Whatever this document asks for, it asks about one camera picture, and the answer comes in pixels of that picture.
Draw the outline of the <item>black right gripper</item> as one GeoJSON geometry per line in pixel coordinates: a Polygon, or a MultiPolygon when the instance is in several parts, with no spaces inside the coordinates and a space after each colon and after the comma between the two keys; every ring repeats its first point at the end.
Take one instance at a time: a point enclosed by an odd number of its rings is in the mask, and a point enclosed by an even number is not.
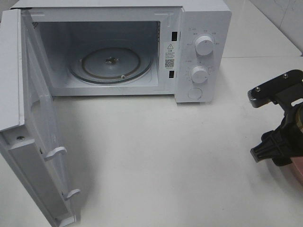
{"type": "Polygon", "coordinates": [[[250,150],[256,162],[271,159],[276,166],[292,163],[291,157],[303,156],[303,104],[285,111],[281,124],[261,136],[261,143],[250,150]]]}

